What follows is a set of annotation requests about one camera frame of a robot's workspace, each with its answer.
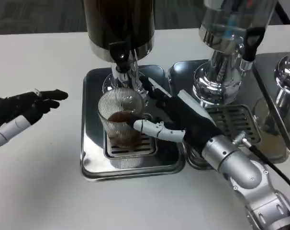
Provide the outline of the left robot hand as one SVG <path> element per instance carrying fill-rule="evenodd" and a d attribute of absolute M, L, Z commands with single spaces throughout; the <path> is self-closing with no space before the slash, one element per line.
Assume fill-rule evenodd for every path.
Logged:
<path fill-rule="evenodd" d="M 0 97 L 0 147 L 37 123 L 52 109 L 57 109 L 60 101 L 67 98 L 68 93 L 59 89 L 35 89 L 10 97 Z"/>

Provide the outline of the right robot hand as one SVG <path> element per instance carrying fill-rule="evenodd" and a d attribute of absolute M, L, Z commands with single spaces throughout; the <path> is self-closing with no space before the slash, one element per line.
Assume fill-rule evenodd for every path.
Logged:
<path fill-rule="evenodd" d="M 160 140 L 185 141 L 204 158 L 207 143 L 223 134 L 209 114 L 184 90 L 172 96 L 152 78 L 143 76 L 140 81 L 150 98 L 156 101 L 156 107 L 164 111 L 172 122 L 152 123 L 139 115 L 129 115 L 127 124 Z"/>

